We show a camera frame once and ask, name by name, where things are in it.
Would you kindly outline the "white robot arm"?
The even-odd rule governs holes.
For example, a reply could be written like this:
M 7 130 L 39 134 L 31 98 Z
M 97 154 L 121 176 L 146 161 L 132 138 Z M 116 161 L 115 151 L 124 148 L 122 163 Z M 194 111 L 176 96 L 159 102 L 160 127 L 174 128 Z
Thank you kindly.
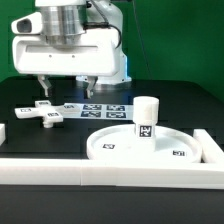
M 38 11 L 12 22 L 13 63 L 45 91 L 51 76 L 74 76 L 93 90 L 131 82 L 122 51 L 123 14 L 112 0 L 35 0 Z

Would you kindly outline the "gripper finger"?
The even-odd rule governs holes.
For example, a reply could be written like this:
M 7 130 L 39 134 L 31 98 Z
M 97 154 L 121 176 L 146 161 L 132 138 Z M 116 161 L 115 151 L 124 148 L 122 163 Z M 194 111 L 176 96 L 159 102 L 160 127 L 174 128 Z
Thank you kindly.
M 88 76 L 86 78 L 86 89 L 84 91 L 84 97 L 86 99 L 90 99 L 91 96 L 93 95 L 93 89 L 97 81 L 98 81 L 97 76 Z
M 45 75 L 38 75 L 37 79 L 38 79 L 38 82 L 40 83 L 40 85 L 42 86 L 42 88 L 44 89 L 45 96 L 48 97 L 49 91 L 52 87 L 48 77 Z

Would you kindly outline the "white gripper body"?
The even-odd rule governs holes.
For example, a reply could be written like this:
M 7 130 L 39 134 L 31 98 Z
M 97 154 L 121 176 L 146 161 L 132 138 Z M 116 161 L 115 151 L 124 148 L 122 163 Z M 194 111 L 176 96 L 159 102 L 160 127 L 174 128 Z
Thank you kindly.
M 119 33 L 115 28 L 88 29 L 72 45 L 51 46 L 41 33 L 40 16 L 11 24 L 13 62 L 21 74 L 113 76 L 120 68 Z

